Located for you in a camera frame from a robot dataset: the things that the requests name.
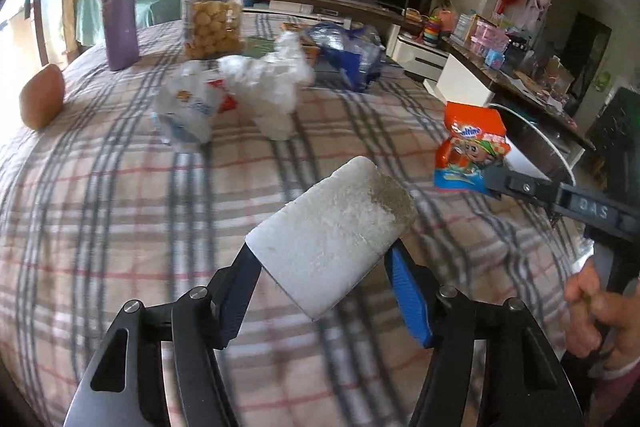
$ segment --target white plastic bag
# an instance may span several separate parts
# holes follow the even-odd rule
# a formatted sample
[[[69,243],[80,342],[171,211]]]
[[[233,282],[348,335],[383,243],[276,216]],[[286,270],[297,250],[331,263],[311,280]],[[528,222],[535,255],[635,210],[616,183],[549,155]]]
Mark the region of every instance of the white plastic bag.
[[[152,103],[155,126],[177,152],[199,152],[211,139],[212,120],[226,97],[206,84],[212,73],[198,61],[185,62]]]
[[[231,55],[219,58],[218,67],[226,89],[252,112],[263,135],[287,140],[294,134],[290,115],[296,109],[298,88],[309,86],[314,76],[296,33],[282,33],[275,51],[262,58]]]

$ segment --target human hand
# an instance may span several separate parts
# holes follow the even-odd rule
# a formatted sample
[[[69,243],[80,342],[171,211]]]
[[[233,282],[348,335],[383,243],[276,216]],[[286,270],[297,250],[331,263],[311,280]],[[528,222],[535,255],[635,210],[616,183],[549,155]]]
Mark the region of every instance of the human hand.
[[[569,352],[583,359],[600,347],[602,338],[593,324],[596,319],[618,328],[606,369],[620,369],[640,357],[640,284],[629,297],[603,291],[590,259],[566,282],[564,300],[569,304],[571,315],[566,328]]]

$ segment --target blue gripper pad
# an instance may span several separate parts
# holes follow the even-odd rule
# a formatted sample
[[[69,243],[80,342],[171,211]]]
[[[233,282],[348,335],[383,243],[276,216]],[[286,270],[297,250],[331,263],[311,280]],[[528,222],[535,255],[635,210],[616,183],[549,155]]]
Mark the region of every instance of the blue gripper pad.
[[[429,325],[427,303],[422,298],[418,285],[396,245],[391,247],[387,255],[389,254],[391,256],[391,270],[387,269],[387,276],[396,294],[396,300],[398,301],[402,318],[404,318],[404,323],[412,337],[422,347],[430,347],[433,333]]]

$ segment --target white drawer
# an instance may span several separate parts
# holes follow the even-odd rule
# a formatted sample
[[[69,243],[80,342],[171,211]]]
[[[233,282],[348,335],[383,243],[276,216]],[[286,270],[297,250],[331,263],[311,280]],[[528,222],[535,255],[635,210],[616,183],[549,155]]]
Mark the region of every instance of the white drawer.
[[[426,46],[407,42],[402,38],[398,38],[392,58],[406,71],[430,80],[438,80],[447,63],[444,52],[431,51]]]

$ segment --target plaid bedspread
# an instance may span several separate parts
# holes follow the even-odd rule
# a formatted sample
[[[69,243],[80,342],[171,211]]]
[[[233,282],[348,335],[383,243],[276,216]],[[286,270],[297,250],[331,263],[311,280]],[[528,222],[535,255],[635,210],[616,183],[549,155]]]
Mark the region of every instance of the plaid bedspread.
[[[271,36],[289,19],[247,14],[243,30]],[[82,55],[65,71],[63,113],[0,151],[0,356],[47,426],[62,424],[127,299],[156,305],[206,283],[257,223],[357,155],[415,198],[404,241],[417,261],[472,298],[519,296],[562,349],[561,289],[578,233],[569,221],[552,232],[540,211],[510,198],[436,192],[444,108],[421,86],[403,77],[367,94],[310,87],[291,140],[265,139],[235,110],[219,116],[203,154],[177,154],[153,130],[149,106],[186,60],[180,23],[141,31],[140,45],[142,59],[118,73],[104,47]],[[218,358],[245,426],[391,426],[407,422],[430,353],[409,336],[378,267],[317,323],[263,273]],[[182,425],[171,367],[170,413]]]

